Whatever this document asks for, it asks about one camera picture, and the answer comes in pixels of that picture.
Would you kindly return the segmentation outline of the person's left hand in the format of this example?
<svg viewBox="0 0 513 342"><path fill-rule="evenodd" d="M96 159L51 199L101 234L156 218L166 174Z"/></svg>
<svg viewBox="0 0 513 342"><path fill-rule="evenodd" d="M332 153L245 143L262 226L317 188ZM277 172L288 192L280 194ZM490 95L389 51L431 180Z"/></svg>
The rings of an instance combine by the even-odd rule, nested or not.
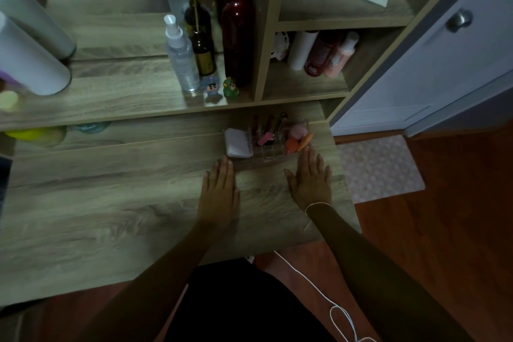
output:
<svg viewBox="0 0 513 342"><path fill-rule="evenodd" d="M209 191L202 197L201 189L197 210L197 225L212 238L224 235L237 217L234 215L234 189L238 189L234 163L229 159L229 190L226 191L219 189L220 164L221 160L216 161L209 171Z"/></svg>

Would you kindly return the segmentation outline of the person's right hand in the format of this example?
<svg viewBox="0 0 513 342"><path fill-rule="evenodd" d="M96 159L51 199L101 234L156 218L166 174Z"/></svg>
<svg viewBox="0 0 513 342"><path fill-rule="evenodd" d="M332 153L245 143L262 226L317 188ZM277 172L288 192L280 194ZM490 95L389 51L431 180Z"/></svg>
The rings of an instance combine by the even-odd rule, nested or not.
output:
<svg viewBox="0 0 513 342"><path fill-rule="evenodd" d="M306 167L306 148L298 156L297 171L294 173L298 187L296 193L291 195L298 208L305 213L316 205L332 205L332 191L324 192L324 169L327 166L324 157L316 153L317 177L311 177Z"/></svg>

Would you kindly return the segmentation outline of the person's left forearm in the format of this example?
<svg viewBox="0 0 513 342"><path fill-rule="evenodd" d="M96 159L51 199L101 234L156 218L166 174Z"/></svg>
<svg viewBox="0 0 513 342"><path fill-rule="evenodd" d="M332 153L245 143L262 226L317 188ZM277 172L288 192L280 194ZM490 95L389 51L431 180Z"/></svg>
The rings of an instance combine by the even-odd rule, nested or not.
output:
<svg viewBox="0 0 513 342"><path fill-rule="evenodd" d="M193 270L226 228L196 222L178 244L109 301L75 342L153 342Z"/></svg>

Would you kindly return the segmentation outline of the person's right forearm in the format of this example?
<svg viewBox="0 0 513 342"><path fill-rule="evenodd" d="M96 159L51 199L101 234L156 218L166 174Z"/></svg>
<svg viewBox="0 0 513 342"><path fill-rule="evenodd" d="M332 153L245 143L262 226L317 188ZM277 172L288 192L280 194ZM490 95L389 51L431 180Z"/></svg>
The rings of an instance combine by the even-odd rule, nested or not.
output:
<svg viewBox="0 0 513 342"><path fill-rule="evenodd" d="M306 214L334 254L358 306L383 342L475 342L419 283L332 206Z"/></svg>

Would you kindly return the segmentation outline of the orange makeup sponge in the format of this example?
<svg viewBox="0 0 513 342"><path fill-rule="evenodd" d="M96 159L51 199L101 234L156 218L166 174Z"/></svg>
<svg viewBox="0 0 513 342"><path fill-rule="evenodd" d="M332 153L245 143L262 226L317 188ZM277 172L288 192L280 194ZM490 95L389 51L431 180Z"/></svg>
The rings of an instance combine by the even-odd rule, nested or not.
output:
<svg viewBox="0 0 513 342"><path fill-rule="evenodd" d="M310 145L312 138L313 133L307 133L299 139L295 137L288 137L285 143L285 153L294 154L304 150L304 148Z"/></svg>

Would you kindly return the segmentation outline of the white compact case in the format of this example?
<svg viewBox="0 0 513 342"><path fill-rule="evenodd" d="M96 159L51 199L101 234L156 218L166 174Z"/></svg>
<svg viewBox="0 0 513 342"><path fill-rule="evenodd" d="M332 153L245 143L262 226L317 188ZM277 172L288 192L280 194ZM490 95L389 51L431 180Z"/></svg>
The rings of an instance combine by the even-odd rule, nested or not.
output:
<svg viewBox="0 0 513 342"><path fill-rule="evenodd" d="M249 159L253 157L250 131L228 128L224 131L226 155L229 158Z"/></svg>

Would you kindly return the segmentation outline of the clear acrylic makeup organizer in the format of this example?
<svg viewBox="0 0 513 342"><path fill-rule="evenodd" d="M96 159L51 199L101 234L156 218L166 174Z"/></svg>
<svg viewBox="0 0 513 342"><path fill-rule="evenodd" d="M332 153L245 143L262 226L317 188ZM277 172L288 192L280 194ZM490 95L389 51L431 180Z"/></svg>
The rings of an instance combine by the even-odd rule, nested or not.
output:
<svg viewBox="0 0 513 342"><path fill-rule="evenodd" d="M302 124L302 125L306 126L306 128L308 128L308 131L310 133L313 133L310 130L310 124L307 119L305 119L305 118L303 118L303 119L289 118L289 117L282 123L280 129L274 134L275 140L274 140L273 144L265 145L265 146L258 146L257 141L261 136L252 136L251 131L250 131L250 134L252 137L252 143L253 143L253 158L260 159L262 161L272 161L275 159L283 158L288 155L293 155L293 154L285 153L285 143L287 140L287 135L288 135L289 129L292 127L292 125L295 125L295 124Z"/></svg>

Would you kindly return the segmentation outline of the pink patterned floor mat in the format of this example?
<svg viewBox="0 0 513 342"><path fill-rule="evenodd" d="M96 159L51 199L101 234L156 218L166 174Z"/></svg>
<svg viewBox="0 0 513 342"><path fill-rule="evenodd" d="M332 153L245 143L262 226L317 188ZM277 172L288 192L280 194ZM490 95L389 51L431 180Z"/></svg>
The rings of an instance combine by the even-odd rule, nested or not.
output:
<svg viewBox="0 0 513 342"><path fill-rule="evenodd" d="M426 188L401 135L344 143L337 148L355 204Z"/></svg>

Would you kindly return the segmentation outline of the dark lipstick tubes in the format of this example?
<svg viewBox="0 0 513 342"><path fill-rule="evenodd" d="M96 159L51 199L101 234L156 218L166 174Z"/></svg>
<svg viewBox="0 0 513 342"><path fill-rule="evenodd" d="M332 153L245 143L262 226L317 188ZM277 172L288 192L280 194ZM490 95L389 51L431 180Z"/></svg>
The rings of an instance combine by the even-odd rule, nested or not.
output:
<svg viewBox="0 0 513 342"><path fill-rule="evenodd" d="M288 114L286 112L282 112L278 116L271 114L264 119L265 122L262 122L263 118L263 116L259 115L253 116L250 128L252 136L264 136L266 133L274 135L288 118Z"/></svg>

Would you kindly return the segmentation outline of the small green figurine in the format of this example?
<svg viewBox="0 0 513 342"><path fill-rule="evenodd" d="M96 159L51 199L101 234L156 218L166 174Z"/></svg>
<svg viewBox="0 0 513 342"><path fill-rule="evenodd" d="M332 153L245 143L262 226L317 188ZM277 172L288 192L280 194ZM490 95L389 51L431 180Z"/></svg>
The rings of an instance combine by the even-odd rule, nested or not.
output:
<svg viewBox="0 0 513 342"><path fill-rule="evenodd" d="M223 82L223 95L227 99L236 99L239 97L240 89L231 77L227 77Z"/></svg>

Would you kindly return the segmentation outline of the small blue figurine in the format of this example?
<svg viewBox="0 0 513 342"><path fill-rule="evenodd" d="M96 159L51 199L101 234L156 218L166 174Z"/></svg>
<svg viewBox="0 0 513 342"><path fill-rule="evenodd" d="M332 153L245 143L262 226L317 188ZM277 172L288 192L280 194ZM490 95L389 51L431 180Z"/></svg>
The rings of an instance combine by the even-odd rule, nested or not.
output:
<svg viewBox="0 0 513 342"><path fill-rule="evenodd" d="M206 102L218 103L223 98L222 94L220 93L220 77L216 73L203 76L201 83L205 93L204 99Z"/></svg>

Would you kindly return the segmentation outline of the black shorts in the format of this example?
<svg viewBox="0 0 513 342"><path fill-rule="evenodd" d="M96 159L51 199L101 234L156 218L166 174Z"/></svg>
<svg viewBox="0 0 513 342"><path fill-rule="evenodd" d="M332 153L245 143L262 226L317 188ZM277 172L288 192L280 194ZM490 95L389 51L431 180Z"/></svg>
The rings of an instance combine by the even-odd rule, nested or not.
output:
<svg viewBox="0 0 513 342"><path fill-rule="evenodd" d="M283 283L246 259L195 268L164 342L337 342Z"/></svg>

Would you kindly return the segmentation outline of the pink bottle with white cap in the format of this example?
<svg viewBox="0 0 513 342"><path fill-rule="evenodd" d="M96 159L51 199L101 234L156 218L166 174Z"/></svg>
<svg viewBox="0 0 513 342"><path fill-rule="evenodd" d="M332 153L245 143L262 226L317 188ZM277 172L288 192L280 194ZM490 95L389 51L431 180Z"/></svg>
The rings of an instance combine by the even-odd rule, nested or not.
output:
<svg viewBox="0 0 513 342"><path fill-rule="evenodd" d="M355 47L359 39L360 36L357 32L349 31L347 33L345 39L337 47L336 52L327 63L324 70L326 77L336 78L341 73L347 61L355 53Z"/></svg>

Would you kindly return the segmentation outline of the white tube bottle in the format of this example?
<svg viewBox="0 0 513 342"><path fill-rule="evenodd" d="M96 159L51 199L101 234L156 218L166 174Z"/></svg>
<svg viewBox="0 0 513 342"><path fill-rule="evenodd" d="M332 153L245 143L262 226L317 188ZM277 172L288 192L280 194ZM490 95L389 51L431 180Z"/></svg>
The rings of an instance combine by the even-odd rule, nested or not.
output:
<svg viewBox="0 0 513 342"><path fill-rule="evenodd" d="M287 64L292 70L299 71L304 67L318 34L318 30L296 32L287 60Z"/></svg>

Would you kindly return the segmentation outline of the small white patterned item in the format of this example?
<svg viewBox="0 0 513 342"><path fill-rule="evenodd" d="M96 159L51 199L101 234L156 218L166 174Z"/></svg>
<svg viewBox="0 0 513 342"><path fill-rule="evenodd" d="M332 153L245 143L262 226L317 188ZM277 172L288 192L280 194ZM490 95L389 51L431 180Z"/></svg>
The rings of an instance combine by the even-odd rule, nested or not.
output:
<svg viewBox="0 0 513 342"><path fill-rule="evenodd" d="M270 58L276 60L283 60L290 46L290 39L287 32L276 32L273 38L273 48Z"/></svg>

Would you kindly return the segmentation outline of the brown glass bottle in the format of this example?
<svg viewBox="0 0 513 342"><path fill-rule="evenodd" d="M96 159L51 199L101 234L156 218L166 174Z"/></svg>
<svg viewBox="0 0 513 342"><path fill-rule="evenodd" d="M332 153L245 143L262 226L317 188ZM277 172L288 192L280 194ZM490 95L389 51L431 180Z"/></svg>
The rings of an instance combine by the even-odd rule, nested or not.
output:
<svg viewBox="0 0 513 342"><path fill-rule="evenodd" d="M209 34L202 28L192 28L189 36L196 59L197 68L201 77L216 72L215 52Z"/></svg>

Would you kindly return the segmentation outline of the clear spray bottle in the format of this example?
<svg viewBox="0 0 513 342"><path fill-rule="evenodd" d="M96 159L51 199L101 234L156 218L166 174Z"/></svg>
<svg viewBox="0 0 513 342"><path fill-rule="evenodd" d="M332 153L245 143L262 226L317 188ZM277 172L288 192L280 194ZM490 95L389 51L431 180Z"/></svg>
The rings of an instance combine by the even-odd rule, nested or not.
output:
<svg viewBox="0 0 513 342"><path fill-rule="evenodd" d="M181 90L197 92L201 84L192 43L174 15L165 15L164 22L166 49Z"/></svg>

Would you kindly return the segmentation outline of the teal glass jar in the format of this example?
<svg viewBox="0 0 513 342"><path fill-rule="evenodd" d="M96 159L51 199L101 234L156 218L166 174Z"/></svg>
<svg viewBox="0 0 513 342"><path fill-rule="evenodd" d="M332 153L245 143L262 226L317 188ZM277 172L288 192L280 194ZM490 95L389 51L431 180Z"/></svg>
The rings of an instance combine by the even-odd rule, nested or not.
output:
<svg viewBox="0 0 513 342"><path fill-rule="evenodd" d="M105 131L109 126L111 122L110 121L104 121L104 122L94 122L94 123L85 123L80 125L72 125L70 128L74 131L78 131L82 134L97 134L101 133L102 131Z"/></svg>

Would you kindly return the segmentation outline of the tall dark red bottle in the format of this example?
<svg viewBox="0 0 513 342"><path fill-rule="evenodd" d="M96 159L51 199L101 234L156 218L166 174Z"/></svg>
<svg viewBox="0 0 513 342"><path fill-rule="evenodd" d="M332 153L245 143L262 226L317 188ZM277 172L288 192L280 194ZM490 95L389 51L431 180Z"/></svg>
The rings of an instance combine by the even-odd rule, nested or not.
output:
<svg viewBox="0 0 513 342"><path fill-rule="evenodd" d="M226 0L221 14L225 75L238 88L251 83L254 20L253 0Z"/></svg>

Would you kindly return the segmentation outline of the wooden shelf unit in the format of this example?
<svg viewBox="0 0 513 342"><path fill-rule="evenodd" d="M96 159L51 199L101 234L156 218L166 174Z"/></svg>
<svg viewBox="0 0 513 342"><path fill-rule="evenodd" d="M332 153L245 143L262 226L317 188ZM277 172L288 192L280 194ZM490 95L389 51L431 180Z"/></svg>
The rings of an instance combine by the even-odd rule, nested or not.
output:
<svg viewBox="0 0 513 342"><path fill-rule="evenodd" d="M254 0L256 50L252 94L257 103L319 100L340 103L383 66L407 34L439 0ZM283 61L271 61L274 35L302 30L351 29L360 35L356 52L336 78L310 77Z"/></svg>

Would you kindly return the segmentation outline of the white door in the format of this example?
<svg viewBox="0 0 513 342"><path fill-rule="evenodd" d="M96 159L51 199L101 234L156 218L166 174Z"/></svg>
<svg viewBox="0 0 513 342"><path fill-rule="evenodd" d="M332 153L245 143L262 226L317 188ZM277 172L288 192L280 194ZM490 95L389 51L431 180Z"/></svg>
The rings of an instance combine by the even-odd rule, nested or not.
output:
<svg viewBox="0 0 513 342"><path fill-rule="evenodd" d="M334 136L404 131L414 136L477 104L478 94L509 89L513 73L513 0L446 2L426 29L331 127ZM445 24L460 8L472 24L457 33Z"/></svg>

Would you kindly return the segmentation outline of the yellow round container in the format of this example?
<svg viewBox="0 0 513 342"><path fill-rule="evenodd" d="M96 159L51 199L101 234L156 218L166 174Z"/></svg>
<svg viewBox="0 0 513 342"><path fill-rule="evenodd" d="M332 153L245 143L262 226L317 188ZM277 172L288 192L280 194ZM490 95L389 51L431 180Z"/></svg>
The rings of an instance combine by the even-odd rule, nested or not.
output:
<svg viewBox="0 0 513 342"><path fill-rule="evenodd" d="M5 135L39 147L51 148L64 141L67 126L37 127L35 129L4 131Z"/></svg>

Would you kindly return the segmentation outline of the vanity mirror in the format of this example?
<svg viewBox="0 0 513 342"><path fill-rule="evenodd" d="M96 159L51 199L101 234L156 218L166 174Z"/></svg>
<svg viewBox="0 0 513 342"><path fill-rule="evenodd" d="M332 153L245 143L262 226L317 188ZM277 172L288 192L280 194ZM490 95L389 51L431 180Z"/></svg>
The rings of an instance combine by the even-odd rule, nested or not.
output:
<svg viewBox="0 0 513 342"><path fill-rule="evenodd" d="M170 69L164 45L167 0L34 0L74 41L71 64L157 62Z"/></svg>

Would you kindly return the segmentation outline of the silver door knob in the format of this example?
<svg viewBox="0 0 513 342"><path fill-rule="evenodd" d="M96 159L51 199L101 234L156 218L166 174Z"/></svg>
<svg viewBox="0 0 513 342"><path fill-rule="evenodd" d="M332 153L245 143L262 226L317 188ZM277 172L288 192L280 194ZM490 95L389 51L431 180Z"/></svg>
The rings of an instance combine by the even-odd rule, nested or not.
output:
<svg viewBox="0 0 513 342"><path fill-rule="evenodd" d="M460 8L446 22L445 27L451 33L457 33L461 29L468 28L473 22L473 13L465 8Z"/></svg>

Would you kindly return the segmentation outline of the pale yellow round puff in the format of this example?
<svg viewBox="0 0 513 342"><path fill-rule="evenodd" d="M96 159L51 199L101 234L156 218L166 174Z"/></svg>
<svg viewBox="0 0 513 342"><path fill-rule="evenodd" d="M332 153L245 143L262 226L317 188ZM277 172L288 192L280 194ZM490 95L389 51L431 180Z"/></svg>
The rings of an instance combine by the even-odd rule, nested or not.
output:
<svg viewBox="0 0 513 342"><path fill-rule="evenodd" d="M0 92L0 112L14 112L20 104L20 95L15 91Z"/></svg>

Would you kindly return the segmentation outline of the large white cylinder container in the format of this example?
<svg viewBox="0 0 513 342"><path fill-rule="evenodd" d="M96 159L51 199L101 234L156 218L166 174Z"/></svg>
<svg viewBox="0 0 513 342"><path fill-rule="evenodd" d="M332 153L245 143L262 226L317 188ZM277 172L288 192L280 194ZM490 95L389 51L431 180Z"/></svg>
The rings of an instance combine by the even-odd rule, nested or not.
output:
<svg viewBox="0 0 513 342"><path fill-rule="evenodd" d="M39 96L64 90L69 69L0 12L0 79Z"/></svg>

